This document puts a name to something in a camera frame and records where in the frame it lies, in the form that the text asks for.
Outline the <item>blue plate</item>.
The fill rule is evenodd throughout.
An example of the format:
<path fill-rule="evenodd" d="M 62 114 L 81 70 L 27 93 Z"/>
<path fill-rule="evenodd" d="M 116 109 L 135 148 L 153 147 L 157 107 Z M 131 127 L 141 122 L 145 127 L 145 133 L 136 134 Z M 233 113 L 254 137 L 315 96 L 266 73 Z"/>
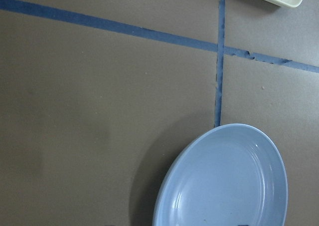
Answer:
<path fill-rule="evenodd" d="M 160 187 L 155 226 L 282 226 L 288 208 L 283 159 L 246 124 L 214 128 L 175 159 Z"/>

